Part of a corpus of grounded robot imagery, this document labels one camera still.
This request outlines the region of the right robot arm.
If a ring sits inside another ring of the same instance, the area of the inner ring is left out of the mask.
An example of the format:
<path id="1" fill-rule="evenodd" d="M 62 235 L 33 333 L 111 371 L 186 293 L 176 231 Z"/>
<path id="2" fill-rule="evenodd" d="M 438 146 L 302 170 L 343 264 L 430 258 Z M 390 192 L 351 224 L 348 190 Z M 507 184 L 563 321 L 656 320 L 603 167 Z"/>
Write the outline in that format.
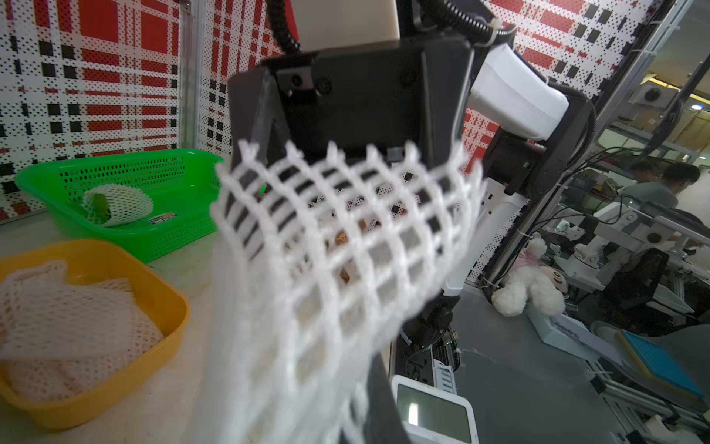
<path id="1" fill-rule="evenodd" d="M 480 1 L 269 1 L 281 55 L 229 79 L 233 142 L 273 164 L 288 142 L 314 163 L 336 144 L 389 161 L 406 142 L 429 167 L 460 140 L 467 109 L 497 123 L 484 175 L 539 199 L 586 151 L 595 109 L 513 48 L 517 29 Z"/>

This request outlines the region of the green custard apple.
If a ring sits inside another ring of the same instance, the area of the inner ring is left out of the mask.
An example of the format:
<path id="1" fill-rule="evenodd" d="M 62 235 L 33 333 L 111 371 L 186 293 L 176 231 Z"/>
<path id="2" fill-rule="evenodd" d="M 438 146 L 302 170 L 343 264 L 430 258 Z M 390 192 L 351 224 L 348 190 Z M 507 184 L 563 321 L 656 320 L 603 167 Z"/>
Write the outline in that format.
<path id="1" fill-rule="evenodd" d="M 85 199 L 84 207 L 88 217 L 99 225 L 109 222 L 112 218 L 110 203 L 105 194 L 91 194 Z"/>

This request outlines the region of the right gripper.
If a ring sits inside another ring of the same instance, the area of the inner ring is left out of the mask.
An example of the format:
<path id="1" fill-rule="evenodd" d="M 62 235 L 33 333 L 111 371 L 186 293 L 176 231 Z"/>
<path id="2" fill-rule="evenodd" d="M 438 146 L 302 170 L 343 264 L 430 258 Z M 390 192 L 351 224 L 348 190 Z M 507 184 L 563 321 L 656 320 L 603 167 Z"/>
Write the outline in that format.
<path id="1" fill-rule="evenodd" d="M 350 165 L 369 145 L 393 162 L 413 142 L 438 167 L 462 138 L 473 61 L 467 39 L 440 33 L 268 58 L 227 82 L 231 137 L 266 166 L 288 142 L 309 164 L 336 144 Z"/>

